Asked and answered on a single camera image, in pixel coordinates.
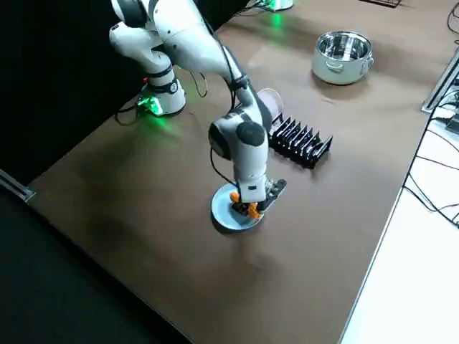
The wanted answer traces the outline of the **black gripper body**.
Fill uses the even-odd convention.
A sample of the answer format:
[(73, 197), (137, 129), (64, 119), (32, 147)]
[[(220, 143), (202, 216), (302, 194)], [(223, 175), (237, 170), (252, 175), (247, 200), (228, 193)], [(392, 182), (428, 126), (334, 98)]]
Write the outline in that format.
[(286, 186), (287, 181), (285, 179), (279, 179), (277, 181), (269, 180), (269, 183), (266, 187), (265, 200), (268, 200), (268, 207), (266, 211), (277, 201), (282, 192), (284, 192)]

